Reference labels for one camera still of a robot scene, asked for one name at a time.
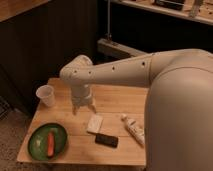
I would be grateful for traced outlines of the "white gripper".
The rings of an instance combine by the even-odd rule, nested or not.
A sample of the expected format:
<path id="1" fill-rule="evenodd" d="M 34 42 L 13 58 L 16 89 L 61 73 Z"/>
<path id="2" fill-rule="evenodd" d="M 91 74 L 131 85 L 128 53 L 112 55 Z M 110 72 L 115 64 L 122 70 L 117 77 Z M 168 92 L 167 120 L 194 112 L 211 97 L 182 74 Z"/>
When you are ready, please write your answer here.
<path id="1" fill-rule="evenodd" d="M 93 102 L 93 95 L 89 85 L 78 85 L 71 87 L 71 99 L 73 106 L 72 113 L 73 115 L 77 115 L 78 106 L 86 106 L 94 112 L 97 113 L 96 106 L 91 104 Z"/>

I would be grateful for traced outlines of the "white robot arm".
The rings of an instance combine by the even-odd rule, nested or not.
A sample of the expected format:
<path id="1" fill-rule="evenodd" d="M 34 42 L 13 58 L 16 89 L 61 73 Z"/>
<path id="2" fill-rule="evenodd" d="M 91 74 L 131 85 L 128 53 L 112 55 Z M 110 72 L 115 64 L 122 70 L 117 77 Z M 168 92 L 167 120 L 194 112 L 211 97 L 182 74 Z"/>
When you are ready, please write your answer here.
<path id="1" fill-rule="evenodd" d="M 92 84 L 144 87 L 146 171 L 213 171 L 213 53 L 180 49 L 95 65 L 79 55 L 60 70 L 75 108 Z"/>

